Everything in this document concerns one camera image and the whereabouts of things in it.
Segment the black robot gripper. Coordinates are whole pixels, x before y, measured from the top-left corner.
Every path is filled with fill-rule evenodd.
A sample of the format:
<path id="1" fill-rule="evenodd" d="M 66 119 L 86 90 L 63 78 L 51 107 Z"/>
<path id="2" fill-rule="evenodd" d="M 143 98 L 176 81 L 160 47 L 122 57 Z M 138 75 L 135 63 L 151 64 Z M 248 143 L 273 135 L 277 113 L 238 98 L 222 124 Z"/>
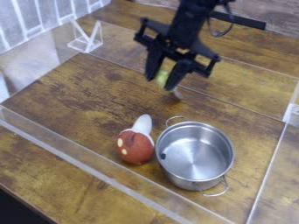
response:
<path id="1" fill-rule="evenodd" d="M 221 0 L 180 2 L 170 24 L 142 17 L 142 26 L 135 33 L 135 41 L 146 46 L 149 51 L 145 67 L 149 81 L 155 78 L 166 57 L 177 62 L 164 87 L 168 91 L 177 88 L 188 73 L 197 72 L 209 77 L 221 61 L 221 56 L 198 39 L 204 24 Z"/>

